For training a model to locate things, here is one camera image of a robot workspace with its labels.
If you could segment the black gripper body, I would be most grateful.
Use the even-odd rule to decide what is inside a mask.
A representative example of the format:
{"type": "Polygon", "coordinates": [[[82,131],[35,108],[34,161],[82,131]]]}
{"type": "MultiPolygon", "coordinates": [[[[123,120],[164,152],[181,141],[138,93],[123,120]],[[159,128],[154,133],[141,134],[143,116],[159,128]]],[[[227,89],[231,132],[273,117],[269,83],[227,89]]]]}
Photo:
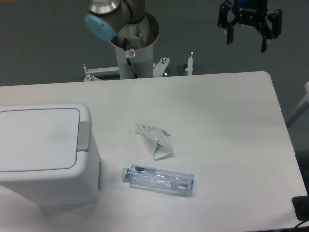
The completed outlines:
{"type": "Polygon", "coordinates": [[[232,26],[236,23],[253,26],[256,29],[269,29],[265,20],[267,15],[267,0],[235,0],[232,6],[234,19],[232,26]]]}

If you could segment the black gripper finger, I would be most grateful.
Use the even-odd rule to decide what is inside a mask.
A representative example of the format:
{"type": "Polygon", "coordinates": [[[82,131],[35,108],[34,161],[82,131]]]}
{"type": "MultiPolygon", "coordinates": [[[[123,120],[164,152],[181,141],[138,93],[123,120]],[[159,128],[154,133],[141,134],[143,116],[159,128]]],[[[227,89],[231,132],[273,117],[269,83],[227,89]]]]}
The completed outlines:
{"type": "Polygon", "coordinates": [[[219,16],[217,25],[224,29],[227,34],[226,43],[231,44],[234,37],[233,26],[239,22],[240,19],[240,1],[234,0],[233,3],[229,0],[225,0],[219,7],[219,16]],[[228,13],[232,11],[234,19],[228,21],[228,13]]]}
{"type": "Polygon", "coordinates": [[[282,9],[272,12],[266,11],[257,25],[257,29],[262,35],[261,52],[263,53],[267,50],[267,40],[275,39],[281,34],[282,9]]]}

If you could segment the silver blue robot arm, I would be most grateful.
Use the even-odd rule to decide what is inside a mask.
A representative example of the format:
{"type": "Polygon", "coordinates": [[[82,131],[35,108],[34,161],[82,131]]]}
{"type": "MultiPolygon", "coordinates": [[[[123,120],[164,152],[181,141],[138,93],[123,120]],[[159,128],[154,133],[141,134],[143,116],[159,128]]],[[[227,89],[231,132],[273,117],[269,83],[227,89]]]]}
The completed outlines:
{"type": "MultiPolygon", "coordinates": [[[[227,44],[233,42],[237,23],[251,26],[262,36],[261,52],[267,41],[277,38],[282,30],[282,10],[269,11],[266,0],[225,0],[219,8],[217,25],[227,33],[227,44]]],[[[138,24],[146,17],[143,0],[90,0],[85,21],[88,28],[103,40],[113,40],[129,24],[138,24]]]]}

